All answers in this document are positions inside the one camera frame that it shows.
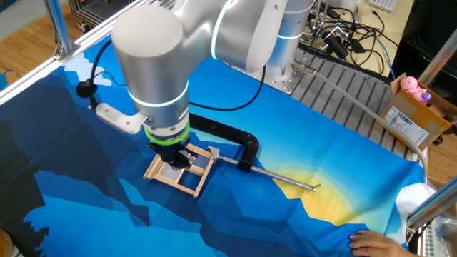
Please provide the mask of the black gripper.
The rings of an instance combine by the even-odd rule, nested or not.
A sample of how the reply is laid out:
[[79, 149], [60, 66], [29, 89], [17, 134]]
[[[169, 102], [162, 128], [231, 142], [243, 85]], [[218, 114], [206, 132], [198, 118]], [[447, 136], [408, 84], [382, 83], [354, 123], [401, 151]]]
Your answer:
[[186, 149], [189, 141], [188, 136], [175, 143], [152, 138], [148, 147], [153, 149], [163, 162], [170, 164], [174, 169], [185, 169], [191, 167], [198, 158], [197, 153]]

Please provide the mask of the person's bare hand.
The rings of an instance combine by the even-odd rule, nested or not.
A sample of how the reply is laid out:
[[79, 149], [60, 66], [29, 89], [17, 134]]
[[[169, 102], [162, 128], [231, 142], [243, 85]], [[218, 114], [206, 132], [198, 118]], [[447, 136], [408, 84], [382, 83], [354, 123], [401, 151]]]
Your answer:
[[350, 236], [353, 256], [409, 257], [412, 254], [391, 238], [372, 231], [359, 231]]

